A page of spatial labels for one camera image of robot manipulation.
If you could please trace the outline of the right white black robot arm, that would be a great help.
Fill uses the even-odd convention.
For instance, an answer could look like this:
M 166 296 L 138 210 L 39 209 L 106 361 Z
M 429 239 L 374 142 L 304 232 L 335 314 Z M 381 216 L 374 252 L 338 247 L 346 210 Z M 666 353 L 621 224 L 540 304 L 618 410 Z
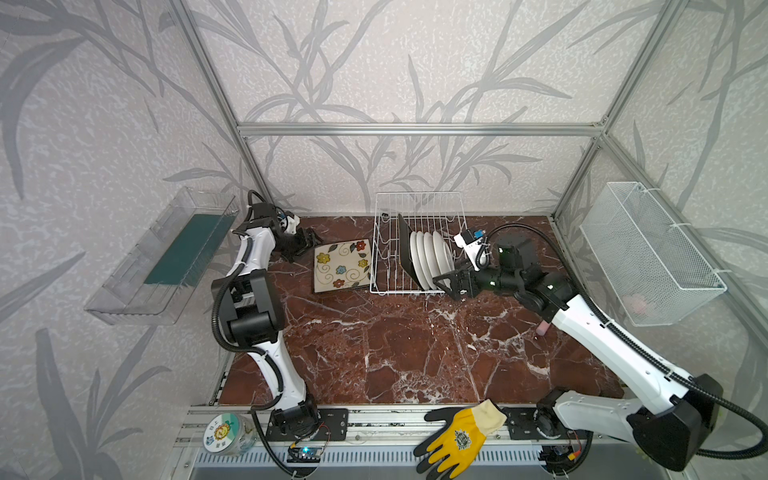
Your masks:
M 541 318 L 542 328 L 555 326 L 577 340 L 634 394 L 619 400 L 555 388 L 537 405 L 536 419 L 544 435 L 557 426 L 605 434 L 636 445 L 672 471 L 684 470 L 695 456 L 746 460 L 766 454 L 766 437 L 741 450 L 704 448 L 720 409 L 751 423 L 761 434 L 766 434 L 767 425 L 724 399 L 722 386 L 711 376 L 692 376 L 607 317 L 571 269 L 543 269 L 529 238 L 508 235 L 493 243 L 484 231 L 465 229 L 454 241 L 467 259 L 460 268 L 436 277 L 447 295 L 460 300 L 486 290 L 513 297 Z

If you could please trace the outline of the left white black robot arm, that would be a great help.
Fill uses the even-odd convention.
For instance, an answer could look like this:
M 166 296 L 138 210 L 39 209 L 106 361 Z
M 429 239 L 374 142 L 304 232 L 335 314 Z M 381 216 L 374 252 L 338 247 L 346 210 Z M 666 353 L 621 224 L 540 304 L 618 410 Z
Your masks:
M 259 405 L 271 424 L 297 440 L 320 427 L 320 415 L 306 382 L 299 375 L 284 339 L 286 316 L 267 269 L 273 253 L 293 262 L 321 243 L 300 218 L 269 203 L 255 190 L 247 194 L 244 221 L 232 233 L 240 247 L 232 268 L 211 285 L 211 329 L 223 349 L 253 359 L 272 399 Z

